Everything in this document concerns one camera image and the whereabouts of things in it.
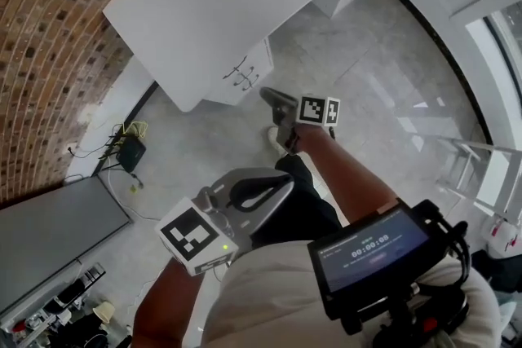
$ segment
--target timer display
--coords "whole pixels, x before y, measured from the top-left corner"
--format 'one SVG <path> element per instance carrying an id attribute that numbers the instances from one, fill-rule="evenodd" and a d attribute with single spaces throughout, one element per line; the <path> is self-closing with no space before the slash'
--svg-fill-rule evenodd
<path id="1" fill-rule="evenodd" d="M 383 236 L 380 236 L 376 240 L 373 240 L 373 238 L 370 237 L 369 242 L 368 242 L 368 240 L 365 240 L 362 242 L 362 244 L 368 242 L 368 244 L 366 244 L 363 248 L 359 248 L 359 249 L 356 249 L 355 251 L 352 251 L 352 257 L 357 258 L 357 257 L 361 256 L 363 253 L 369 252 L 372 249 L 377 248 L 379 245 L 386 243 L 389 239 L 390 239 L 390 237 L 386 234 L 384 234 Z"/>
<path id="2" fill-rule="evenodd" d="M 427 239 L 426 233 L 402 209 L 383 215 L 365 229 L 319 250 L 330 291 L 363 280 L 418 248 Z"/>

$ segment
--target white t-shirt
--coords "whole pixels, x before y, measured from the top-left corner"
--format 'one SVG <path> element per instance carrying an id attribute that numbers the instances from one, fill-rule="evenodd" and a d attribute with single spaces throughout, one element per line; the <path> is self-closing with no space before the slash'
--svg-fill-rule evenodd
<path id="1" fill-rule="evenodd" d="M 232 264 L 221 284 L 219 299 L 210 310 L 202 345 L 219 347 L 365 347 L 371 346 L 383 314 L 348 336 L 339 320 L 331 321 L 307 251 L 307 242 L 289 242 L 257 249 Z M 453 283 L 460 262 L 446 258 L 420 282 Z M 466 320 L 450 336 L 455 346 L 494 347 L 500 344 L 500 314 L 493 291 L 472 270 L 462 286 L 470 306 Z M 430 342 L 427 346 L 436 346 Z"/>

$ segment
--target cabinet handle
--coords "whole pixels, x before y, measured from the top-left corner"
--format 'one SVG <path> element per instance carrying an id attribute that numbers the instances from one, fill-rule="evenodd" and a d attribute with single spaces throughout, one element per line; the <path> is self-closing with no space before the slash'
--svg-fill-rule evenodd
<path id="1" fill-rule="evenodd" d="M 238 65 L 237 65 L 237 67 L 234 67 L 233 70 L 232 70 L 229 74 L 227 74 L 225 77 L 223 77 L 223 80 L 224 80 L 225 78 L 229 78 L 229 77 L 232 76 L 235 72 L 239 72 L 239 73 L 240 73 L 239 68 L 240 68 L 241 65 L 245 62 L 246 57 L 248 57 L 248 55 L 245 55 L 245 58 L 244 58 L 244 59 L 243 59 L 243 60 L 242 60 Z"/>
<path id="2" fill-rule="evenodd" d="M 258 81 L 258 78 L 259 78 L 259 75 L 256 74 L 255 75 L 255 79 L 254 81 L 250 81 L 248 78 L 246 80 L 248 80 L 248 86 L 245 88 L 243 87 L 243 91 L 247 91 L 248 89 L 251 89 L 252 87 L 254 87 L 254 84 Z"/>
<path id="3" fill-rule="evenodd" d="M 235 81 L 234 84 L 233 84 L 234 87 L 235 87 L 235 86 L 239 86 L 242 82 L 244 82 L 245 80 L 248 80 L 248 77 L 245 76 L 245 74 L 243 74 L 241 71 L 239 72 L 239 74 L 240 74 L 240 76 L 243 77 L 243 78 L 241 79 L 241 81 Z"/>
<path id="4" fill-rule="evenodd" d="M 248 78 L 250 74 L 254 72 L 254 66 L 250 67 L 250 73 L 248 73 L 245 77 Z"/>

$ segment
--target hand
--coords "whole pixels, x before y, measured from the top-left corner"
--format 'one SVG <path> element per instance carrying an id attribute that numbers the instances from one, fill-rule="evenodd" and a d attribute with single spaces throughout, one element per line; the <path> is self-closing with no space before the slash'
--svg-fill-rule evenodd
<path id="1" fill-rule="evenodd" d="M 322 126 L 297 124 L 295 133 L 299 136 L 297 142 L 297 151 L 308 152 L 311 148 L 317 146 L 317 142 L 324 138 L 330 138 Z"/>

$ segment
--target wall outlet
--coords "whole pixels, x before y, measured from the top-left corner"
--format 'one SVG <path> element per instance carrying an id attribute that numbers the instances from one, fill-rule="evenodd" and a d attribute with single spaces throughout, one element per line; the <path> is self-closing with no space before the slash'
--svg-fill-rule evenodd
<path id="1" fill-rule="evenodd" d="M 78 143 L 67 143 L 65 144 L 64 149 L 62 150 L 62 155 L 69 153 L 69 148 L 71 148 L 71 151 L 74 152 L 78 146 Z"/>

